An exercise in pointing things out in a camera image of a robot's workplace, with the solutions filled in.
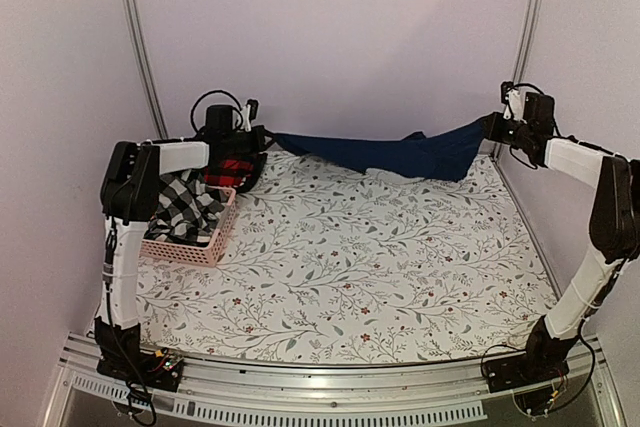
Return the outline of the red black plaid shirt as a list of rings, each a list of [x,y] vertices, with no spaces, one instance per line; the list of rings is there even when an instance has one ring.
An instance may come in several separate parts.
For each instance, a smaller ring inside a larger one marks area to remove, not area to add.
[[[252,180],[254,173],[255,166],[253,162],[241,159],[226,159],[213,167],[209,167],[204,174],[204,180],[210,186],[239,189]]]

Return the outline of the floral patterned table mat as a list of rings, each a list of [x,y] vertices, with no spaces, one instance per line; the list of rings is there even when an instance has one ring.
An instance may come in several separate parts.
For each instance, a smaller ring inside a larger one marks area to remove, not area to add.
[[[143,343],[303,364],[519,347],[556,301],[491,160],[459,182],[272,153],[212,268],[144,258]]]

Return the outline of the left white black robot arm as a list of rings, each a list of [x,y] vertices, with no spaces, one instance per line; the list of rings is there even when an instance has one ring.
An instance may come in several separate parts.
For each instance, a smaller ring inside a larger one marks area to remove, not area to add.
[[[160,356],[141,350],[136,307],[138,257],[148,223],[159,205],[160,176],[201,169],[235,152],[259,152],[265,148],[267,136],[262,126],[224,137],[207,128],[191,138],[116,144],[101,188],[105,257],[101,301],[94,319],[95,340],[101,351],[98,373],[124,381],[140,396],[147,396],[151,389],[178,390],[182,359],[166,348]]]

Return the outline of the right aluminium frame post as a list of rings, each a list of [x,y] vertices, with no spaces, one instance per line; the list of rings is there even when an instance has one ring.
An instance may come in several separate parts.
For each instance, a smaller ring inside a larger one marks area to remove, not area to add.
[[[521,83],[524,81],[529,57],[534,43],[542,2],[543,0],[527,0],[524,23],[512,74],[512,81],[515,83]]]

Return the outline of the front aluminium rail base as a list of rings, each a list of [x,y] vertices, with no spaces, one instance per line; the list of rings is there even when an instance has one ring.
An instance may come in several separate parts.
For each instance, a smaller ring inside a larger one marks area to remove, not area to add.
[[[490,391],[482,359],[306,366],[195,354],[176,392],[156,391],[140,418],[161,426],[623,426],[596,338],[577,346],[546,414],[521,411],[542,384]]]

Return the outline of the aluminium frame post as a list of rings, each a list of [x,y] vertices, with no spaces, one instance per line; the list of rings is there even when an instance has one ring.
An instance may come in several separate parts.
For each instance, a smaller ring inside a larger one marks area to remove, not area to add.
[[[159,101],[152,66],[143,33],[143,25],[137,0],[122,0],[124,16],[129,30],[134,59],[148,105],[151,121],[160,139],[168,138],[168,129]]]
[[[512,74],[512,81],[515,83],[521,83],[524,81],[529,57],[534,43],[542,2],[543,0],[527,0],[524,23]]]

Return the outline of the pink plastic laundry basket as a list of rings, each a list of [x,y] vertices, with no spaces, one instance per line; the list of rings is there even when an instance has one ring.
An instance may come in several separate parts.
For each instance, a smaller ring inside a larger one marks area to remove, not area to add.
[[[198,267],[215,267],[222,260],[237,217],[236,190],[230,187],[213,187],[222,200],[223,209],[209,235],[193,242],[169,242],[143,239],[140,256]]]

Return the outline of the black white checkered cloth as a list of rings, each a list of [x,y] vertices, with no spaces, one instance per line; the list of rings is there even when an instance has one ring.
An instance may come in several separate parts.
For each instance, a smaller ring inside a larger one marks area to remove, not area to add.
[[[223,209],[222,200],[204,180],[201,170],[160,177],[159,203],[144,239],[193,242],[209,235]]]

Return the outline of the navy blue t-shirt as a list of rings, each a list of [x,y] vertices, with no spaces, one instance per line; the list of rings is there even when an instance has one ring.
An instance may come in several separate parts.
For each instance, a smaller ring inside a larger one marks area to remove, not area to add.
[[[406,178],[458,182],[464,179],[484,139],[483,117],[428,137],[417,131],[400,140],[362,140],[275,133],[283,150],[310,155],[359,173],[377,169]]]

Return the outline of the left aluminium frame post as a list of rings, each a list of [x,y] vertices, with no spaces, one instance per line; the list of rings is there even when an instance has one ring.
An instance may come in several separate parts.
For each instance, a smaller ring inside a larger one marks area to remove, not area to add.
[[[143,25],[137,0],[122,0],[124,16],[129,30],[134,59],[148,105],[151,121],[160,139],[168,138],[168,129],[159,101],[152,66],[143,33]]]

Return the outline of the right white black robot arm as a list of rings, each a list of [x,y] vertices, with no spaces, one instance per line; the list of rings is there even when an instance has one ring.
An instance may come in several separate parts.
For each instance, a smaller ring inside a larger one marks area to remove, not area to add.
[[[501,87],[503,113],[485,136],[522,151],[536,168],[566,174],[595,191],[584,259],[557,304],[533,326],[524,351],[493,359],[481,372],[492,392],[566,375],[568,354],[586,320],[601,307],[625,265],[639,256],[639,162],[558,134],[555,101],[524,83]]]

